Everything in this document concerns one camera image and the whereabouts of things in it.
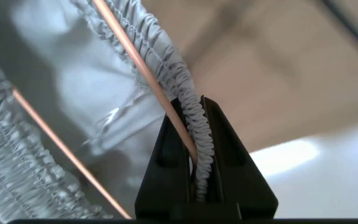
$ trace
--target brown surface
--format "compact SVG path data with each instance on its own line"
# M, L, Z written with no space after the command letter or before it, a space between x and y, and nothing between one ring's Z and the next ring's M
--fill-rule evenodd
M316 1L143 4L249 151L358 122L358 45Z

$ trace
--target ruffled elastic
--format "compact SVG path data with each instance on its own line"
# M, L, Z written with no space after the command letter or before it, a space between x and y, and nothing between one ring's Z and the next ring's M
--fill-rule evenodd
M106 21L101 19L91 0L71 1L78 7L89 28L100 39L111 43L120 58L132 67L137 75L138 83L146 86L133 61L114 36ZM200 104L200 97L195 93L190 72L167 33L158 25L157 18L147 13L140 1L106 0L106 2L166 94L171 99L178 97L181 102L188 122L189 133L197 147L196 183L198 189L196 192L197 199L203 201L213 162L213 140L210 136L211 129Z
M106 217L55 163L38 131L15 110L17 106L0 71L0 221Z

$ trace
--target copper rod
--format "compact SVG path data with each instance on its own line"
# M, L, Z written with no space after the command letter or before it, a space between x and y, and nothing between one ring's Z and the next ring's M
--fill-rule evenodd
M96 7L99 9L99 12L104 17L106 22L109 24L111 30L115 33L116 37L118 38L122 46L124 46L128 55L131 57L131 59L133 59L137 69L141 72L143 77L146 79L150 88L152 89L155 96L157 97L158 101L164 108L168 118L172 122L173 127L175 127L177 133L179 134L179 137L181 138L181 140L189 150L191 160L193 161L194 164L197 164L196 145L194 144L192 138L190 137L185 126L180 120L179 115L171 105L168 98L165 96L162 88L160 87L160 84L158 84L157 79L154 77L153 73L149 70L143 58L139 55L138 51L135 49L131 40L129 40L124 29L122 29L120 23L114 17L113 13L109 9L108 5L104 2L104 0L93 0L93 2L95 3Z
M131 216L120 206L120 204L109 194L109 192L96 180L92 173L81 163L81 161L70 151L63 141L52 131L49 125L38 115L33 107L25 100L18 90L12 90L14 98L22 105L26 112L42 128L52 141L63 151L63 153L74 163L81 173L96 187L96 189L107 199L107 201L126 219Z

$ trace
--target copper tube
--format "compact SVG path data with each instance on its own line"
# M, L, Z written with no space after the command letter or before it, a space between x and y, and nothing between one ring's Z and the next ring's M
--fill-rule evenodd
M109 194L109 192L96 180L92 173L81 163L81 161L70 151L63 141L52 131L48 124L38 115L18 90L12 90L14 98L22 105L26 112L42 128L52 141L63 151L63 153L74 163L81 173L96 187L96 189L107 199L107 201L126 219L132 219L131 216L120 206L120 204Z
M157 97L158 101L160 102L167 116L172 122L173 127L175 127L181 140L189 150L191 160L193 161L194 164L197 164L196 145L194 144L192 138L190 137L185 126L180 120L179 115L171 105L168 98L165 96L162 88L160 87L160 84L158 84L157 79L154 77L153 73L149 70L146 63L139 55L134 45L132 44L131 40L129 40L125 31L122 29L120 23L114 17L113 13L109 9L108 5L104 2L104 0L93 0L93 2L95 3L96 7L99 9L99 12L104 17L104 20L106 20L106 22L109 24L109 27L114 32L114 34L116 35L122 46L124 46L128 55L131 57L131 59L133 59L137 69L141 72L143 77L146 79L150 88L154 92L155 96Z

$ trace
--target copper wire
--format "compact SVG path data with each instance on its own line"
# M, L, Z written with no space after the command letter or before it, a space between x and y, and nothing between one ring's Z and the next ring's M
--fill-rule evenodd
M196 145L194 144L192 138L190 137L181 119L179 118L179 115L171 105L168 98L165 96L162 88L160 87L160 84L158 84L157 79L154 77L153 73L149 70L143 58L139 55L138 51L135 49L131 40L129 40L124 29L122 29L120 23L114 17L113 13L109 9L108 5L104 2L104 0L93 0L93 2L95 3L101 15L104 17L104 20L106 20L106 22L109 24L109 27L114 32L114 34L116 35L122 46L124 46L125 51L131 57L131 59L133 59L137 69L141 72L143 77L146 79L150 88L152 89L155 96L157 97L158 101L164 108L168 118L173 124L173 127L176 129L177 133L179 134L179 137L181 138L184 145L189 150L191 160L193 161L194 164L197 164Z
M106 198L106 200L126 219L132 219L131 216L120 206L120 204L109 194L109 192L98 182L92 173L81 163L81 161L70 151L63 141L52 131L49 125L38 115L33 107L15 88L12 90L14 98L22 105L26 112L42 128L50 139L63 151L63 153L74 163L80 172L94 185L94 187Z

